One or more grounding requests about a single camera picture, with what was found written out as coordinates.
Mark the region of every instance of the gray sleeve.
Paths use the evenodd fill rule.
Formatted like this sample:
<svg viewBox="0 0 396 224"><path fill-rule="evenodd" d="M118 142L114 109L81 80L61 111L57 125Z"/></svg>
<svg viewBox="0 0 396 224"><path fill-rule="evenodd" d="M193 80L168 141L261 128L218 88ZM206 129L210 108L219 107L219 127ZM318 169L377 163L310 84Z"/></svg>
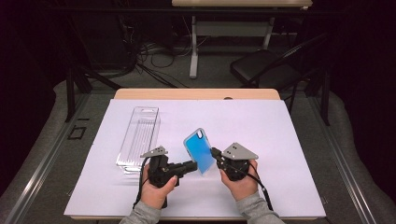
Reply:
<svg viewBox="0 0 396 224"><path fill-rule="evenodd" d="M120 224L154 224L160 220L161 210L138 202L131 215L121 220Z"/></svg>
<svg viewBox="0 0 396 224"><path fill-rule="evenodd" d="M259 192L236 202L236 206L248 224L283 224L276 212L268 208L267 202L260 197Z"/></svg>

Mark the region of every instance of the clear plastic box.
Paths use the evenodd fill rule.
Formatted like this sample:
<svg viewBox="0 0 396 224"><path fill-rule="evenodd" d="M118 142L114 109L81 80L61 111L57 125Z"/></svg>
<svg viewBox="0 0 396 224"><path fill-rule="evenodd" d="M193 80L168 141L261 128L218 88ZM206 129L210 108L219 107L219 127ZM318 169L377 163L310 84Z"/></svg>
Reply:
<svg viewBox="0 0 396 224"><path fill-rule="evenodd" d="M117 157L117 165L125 174L139 177L144 160L140 158L140 155L156 147L160 124L158 107L137 106L134 108Z"/></svg>

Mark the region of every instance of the hand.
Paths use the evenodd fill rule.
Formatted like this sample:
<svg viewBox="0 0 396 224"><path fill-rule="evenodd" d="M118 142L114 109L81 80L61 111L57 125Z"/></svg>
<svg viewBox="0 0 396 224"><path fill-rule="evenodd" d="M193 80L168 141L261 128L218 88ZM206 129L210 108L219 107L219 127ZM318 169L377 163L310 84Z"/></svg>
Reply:
<svg viewBox="0 0 396 224"><path fill-rule="evenodd" d="M148 179L149 177L149 166L146 165L143 171L143 181ZM163 203L165 202L165 198L174 188L177 183L177 176L173 176L168 180L168 182L162 187L157 188L149 183L149 180L142 187L142 196L140 201L145 203L146 205L161 209L163 207Z"/></svg>
<svg viewBox="0 0 396 224"><path fill-rule="evenodd" d="M257 162L254 160L250 160L249 162L257 170ZM251 166L248 167L248 173L257 177L256 172ZM228 176L225 174L225 172L221 169L220 169L220 175L221 175L221 182L223 182L223 184L230 189L231 194L233 195L233 198L236 201L240 201L246 198L247 196L256 193L256 191L258 190L258 183L250 176L245 176L241 180L231 181L228 178Z"/></svg>

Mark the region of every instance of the floor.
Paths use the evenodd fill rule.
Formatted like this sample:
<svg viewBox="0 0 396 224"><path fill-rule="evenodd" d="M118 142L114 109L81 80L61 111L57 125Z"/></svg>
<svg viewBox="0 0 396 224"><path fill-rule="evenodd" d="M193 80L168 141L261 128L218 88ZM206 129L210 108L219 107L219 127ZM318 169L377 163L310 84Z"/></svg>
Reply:
<svg viewBox="0 0 396 224"><path fill-rule="evenodd" d="M210 50L213 49L211 44L216 41L206 41L201 47L196 79L189 78L190 57L186 51L176 57L154 53L144 62L140 61L147 68L160 72L149 75L142 68L136 68L126 76L111 80L129 88L167 88L153 78L162 76L180 88L238 88L239 82L229 73L229 64L240 57L244 49L216 53ZM235 43L235 39L222 41L230 41L233 45ZM273 51L281 52L287 47L283 36L272 39L270 43ZM90 79L90 82L93 92L77 94L77 114L69 123L64 123L67 112L65 83L55 87L57 99L49 120L21 170L0 199L0 223L119 222L73 220L63 215L108 101L115 93L95 79ZM326 126L318 116L318 99L307 98L303 92L299 92L291 118L328 219L339 224L396 223L394 203L374 184L357 156L342 101L334 94L331 95L331 126ZM86 128L81 141L73 140L74 127ZM329 223L329 220L285 221Z"/></svg>

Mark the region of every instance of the blue phone case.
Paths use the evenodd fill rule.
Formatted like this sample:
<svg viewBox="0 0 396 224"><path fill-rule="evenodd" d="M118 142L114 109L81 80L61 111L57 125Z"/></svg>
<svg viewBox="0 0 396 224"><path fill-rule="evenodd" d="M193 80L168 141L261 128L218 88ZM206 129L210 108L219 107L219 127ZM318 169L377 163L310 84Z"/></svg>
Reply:
<svg viewBox="0 0 396 224"><path fill-rule="evenodd" d="M197 129L184 140L184 146L190 154L193 161L197 162L198 170L203 175L210 166L215 162L211 153L210 145L207 140L205 131L201 128Z"/></svg>

